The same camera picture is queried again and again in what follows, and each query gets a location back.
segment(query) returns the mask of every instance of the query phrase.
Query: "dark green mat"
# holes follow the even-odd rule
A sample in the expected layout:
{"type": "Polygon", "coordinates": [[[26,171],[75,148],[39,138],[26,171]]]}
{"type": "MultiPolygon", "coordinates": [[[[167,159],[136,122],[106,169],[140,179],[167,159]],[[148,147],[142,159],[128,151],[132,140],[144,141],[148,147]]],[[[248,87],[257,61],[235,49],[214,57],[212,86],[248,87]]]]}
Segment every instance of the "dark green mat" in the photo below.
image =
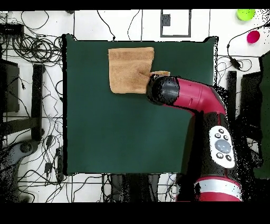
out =
{"type": "Polygon", "coordinates": [[[264,163],[260,168],[254,169],[255,177],[260,179],[270,178],[270,52],[260,59],[263,72],[260,89],[263,94],[261,106],[261,129],[263,133],[261,151],[264,163]]]}
{"type": "Polygon", "coordinates": [[[216,38],[196,42],[67,40],[67,173],[181,172],[191,115],[145,95],[113,94],[110,48],[151,46],[151,71],[213,83],[216,38]]]}

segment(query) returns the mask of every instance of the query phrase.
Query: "control panel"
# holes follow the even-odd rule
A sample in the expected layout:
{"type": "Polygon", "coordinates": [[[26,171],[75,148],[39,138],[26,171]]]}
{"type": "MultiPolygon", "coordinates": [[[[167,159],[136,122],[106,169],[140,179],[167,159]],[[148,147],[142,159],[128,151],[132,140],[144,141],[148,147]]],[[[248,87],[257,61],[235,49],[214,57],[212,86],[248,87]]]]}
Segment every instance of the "control panel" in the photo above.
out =
{"type": "Polygon", "coordinates": [[[211,158],[218,165],[231,169],[235,166],[232,139],[228,130],[222,126],[212,127],[209,131],[211,158]]]}

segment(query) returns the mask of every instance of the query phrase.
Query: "yellow-green cup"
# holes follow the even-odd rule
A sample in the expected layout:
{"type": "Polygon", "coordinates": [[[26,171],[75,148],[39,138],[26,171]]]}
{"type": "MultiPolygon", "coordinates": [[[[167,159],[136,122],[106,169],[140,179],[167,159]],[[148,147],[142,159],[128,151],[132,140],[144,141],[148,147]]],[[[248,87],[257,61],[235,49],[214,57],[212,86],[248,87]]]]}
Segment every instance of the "yellow-green cup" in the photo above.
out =
{"type": "Polygon", "coordinates": [[[255,10],[237,10],[237,16],[240,20],[249,21],[255,15],[255,10]]]}

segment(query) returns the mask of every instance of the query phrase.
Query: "pink circle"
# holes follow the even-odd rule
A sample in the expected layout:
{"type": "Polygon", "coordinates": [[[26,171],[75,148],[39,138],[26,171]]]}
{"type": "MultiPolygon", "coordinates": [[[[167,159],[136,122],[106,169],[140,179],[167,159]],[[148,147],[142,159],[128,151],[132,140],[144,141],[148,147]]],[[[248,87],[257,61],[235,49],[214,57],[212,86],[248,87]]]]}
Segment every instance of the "pink circle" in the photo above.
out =
{"type": "Polygon", "coordinates": [[[248,43],[256,43],[259,40],[259,32],[254,30],[247,35],[248,43]]]}

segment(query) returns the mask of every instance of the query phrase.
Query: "towel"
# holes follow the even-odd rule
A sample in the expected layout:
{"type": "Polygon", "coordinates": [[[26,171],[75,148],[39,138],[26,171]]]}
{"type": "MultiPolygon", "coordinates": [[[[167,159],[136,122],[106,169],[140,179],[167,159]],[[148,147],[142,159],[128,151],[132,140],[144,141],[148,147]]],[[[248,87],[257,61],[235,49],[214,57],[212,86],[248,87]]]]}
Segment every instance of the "towel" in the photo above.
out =
{"type": "Polygon", "coordinates": [[[109,79],[115,94],[145,94],[150,76],[169,72],[150,72],[154,59],[153,48],[109,49],[109,79]]]}

